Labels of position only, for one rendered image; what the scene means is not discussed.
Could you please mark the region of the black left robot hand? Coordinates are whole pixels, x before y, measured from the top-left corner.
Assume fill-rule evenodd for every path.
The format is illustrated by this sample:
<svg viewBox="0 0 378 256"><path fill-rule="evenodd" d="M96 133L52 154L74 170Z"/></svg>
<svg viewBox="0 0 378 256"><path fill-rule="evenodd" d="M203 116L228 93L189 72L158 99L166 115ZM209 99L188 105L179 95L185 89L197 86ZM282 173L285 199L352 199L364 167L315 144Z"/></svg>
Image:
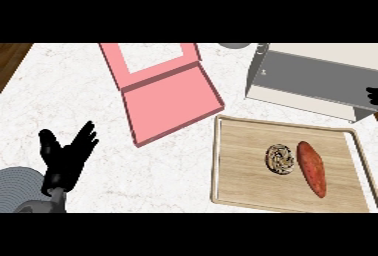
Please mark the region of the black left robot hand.
<svg viewBox="0 0 378 256"><path fill-rule="evenodd" d="M52 196L51 191L62 188L70 192L77 184L85 163L99 143L96 139L95 124L89 121L73 142L61 146L56 136L49 129L39 132L40 155L48 166L42 193Z"/></svg>

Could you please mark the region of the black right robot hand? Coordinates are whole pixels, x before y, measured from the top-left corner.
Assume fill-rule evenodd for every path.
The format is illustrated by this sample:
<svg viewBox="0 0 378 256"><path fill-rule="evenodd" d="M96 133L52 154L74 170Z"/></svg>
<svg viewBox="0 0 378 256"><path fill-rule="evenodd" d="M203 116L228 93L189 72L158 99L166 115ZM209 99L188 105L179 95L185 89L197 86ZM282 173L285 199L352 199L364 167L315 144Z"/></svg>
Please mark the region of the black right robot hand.
<svg viewBox="0 0 378 256"><path fill-rule="evenodd" d="M378 88L368 87L367 92L371 104L378 106Z"/></svg>

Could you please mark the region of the grey and cream tiered shelf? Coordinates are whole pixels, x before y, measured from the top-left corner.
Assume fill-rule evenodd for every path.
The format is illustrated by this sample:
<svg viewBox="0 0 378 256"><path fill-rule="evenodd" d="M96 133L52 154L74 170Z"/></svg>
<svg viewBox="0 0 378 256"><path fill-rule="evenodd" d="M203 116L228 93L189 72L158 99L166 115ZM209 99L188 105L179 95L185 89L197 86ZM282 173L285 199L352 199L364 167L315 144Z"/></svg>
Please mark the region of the grey and cream tiered shelf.
<svg viewBox="0 0 378 256"><path fill-rule="evenodd" d="M378 88L378 43L260 43L245 96L344 119L378 113L367 89Z"/></svg>

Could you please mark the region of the wooden tray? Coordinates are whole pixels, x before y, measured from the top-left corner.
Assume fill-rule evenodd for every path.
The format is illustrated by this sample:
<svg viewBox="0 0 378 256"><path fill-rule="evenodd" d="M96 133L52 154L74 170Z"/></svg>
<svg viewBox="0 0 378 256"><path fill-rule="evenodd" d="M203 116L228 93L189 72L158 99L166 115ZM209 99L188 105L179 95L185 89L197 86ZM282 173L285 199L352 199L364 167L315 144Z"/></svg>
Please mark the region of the wooden tray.
<svg viewBox="0 0 378 256"><path fill-rule="evenodd" d="M303 142L324 163L324 193L302 171ZM212 201L272 211L378 212L378 186L356 131L217 116Z"/></svg>

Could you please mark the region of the swirled cupcake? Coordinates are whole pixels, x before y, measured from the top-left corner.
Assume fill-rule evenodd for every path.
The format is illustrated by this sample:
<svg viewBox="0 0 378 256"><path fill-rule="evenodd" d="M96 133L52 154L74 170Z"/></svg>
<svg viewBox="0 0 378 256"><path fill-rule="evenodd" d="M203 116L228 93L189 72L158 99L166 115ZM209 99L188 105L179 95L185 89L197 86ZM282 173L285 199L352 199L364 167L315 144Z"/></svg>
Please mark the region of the swirled cupcake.
<svg viewBox="0 0 378 256"><path fill-rule="evenodd" d="M285 145L275 144L269 147L266 151L266 166L279 175L288 175L293 172L294 154Z"/></svg>

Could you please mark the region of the orange sweet potato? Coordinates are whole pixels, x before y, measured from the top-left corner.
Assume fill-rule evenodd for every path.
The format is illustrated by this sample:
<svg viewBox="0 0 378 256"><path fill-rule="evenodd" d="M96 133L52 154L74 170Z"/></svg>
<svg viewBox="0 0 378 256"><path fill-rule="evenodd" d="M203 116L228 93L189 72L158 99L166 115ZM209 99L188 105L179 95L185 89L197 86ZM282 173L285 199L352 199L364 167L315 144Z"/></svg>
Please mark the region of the orange sweet potato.
<svg viewBox="0 0 378 256"><path fill-rule="evenodd" d="M319 198L327 195L327 179L322 158L312 145L302 141L297 145L297 162L315 194Z"/></svg>

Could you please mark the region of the pink open box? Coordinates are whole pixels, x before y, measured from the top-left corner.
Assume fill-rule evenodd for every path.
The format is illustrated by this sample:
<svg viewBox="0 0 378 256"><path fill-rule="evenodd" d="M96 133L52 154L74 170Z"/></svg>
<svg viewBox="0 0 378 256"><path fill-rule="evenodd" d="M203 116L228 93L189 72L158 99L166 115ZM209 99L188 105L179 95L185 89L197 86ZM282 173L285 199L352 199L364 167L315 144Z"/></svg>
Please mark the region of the pink open box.
<svg viewBox="0 0 378 256"><path fill-rule="evenodd" d="M195 43L181 44L181 57L135 73L129 70L120 44L101 43L99 47L121 93L138 147L225 110Z"/></svg>

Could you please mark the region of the grey round object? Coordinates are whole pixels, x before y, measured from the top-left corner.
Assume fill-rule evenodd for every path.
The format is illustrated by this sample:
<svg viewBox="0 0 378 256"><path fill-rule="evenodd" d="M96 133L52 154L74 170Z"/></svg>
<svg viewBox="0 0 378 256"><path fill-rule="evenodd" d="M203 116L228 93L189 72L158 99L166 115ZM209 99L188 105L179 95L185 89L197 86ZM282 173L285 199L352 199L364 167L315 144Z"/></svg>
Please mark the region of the grey round object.
<svg viewBox="0 0 378 256"><path fill-rule="evenodd" d="M245 48L251 43L219 43L223 47L228 49L243 49Z"/></svg>

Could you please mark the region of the brown wooden surface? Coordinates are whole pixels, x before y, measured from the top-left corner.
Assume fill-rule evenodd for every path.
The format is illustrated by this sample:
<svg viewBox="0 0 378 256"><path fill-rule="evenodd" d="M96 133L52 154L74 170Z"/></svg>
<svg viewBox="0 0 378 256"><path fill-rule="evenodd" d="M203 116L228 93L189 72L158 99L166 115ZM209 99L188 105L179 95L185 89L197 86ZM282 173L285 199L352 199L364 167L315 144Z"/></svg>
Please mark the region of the brown wooden surface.
<svg viewBox="0 0 378 256"><path fill-rule="evenodd" d="M31 43L0 43L0 92L31 49Z"/></svg>

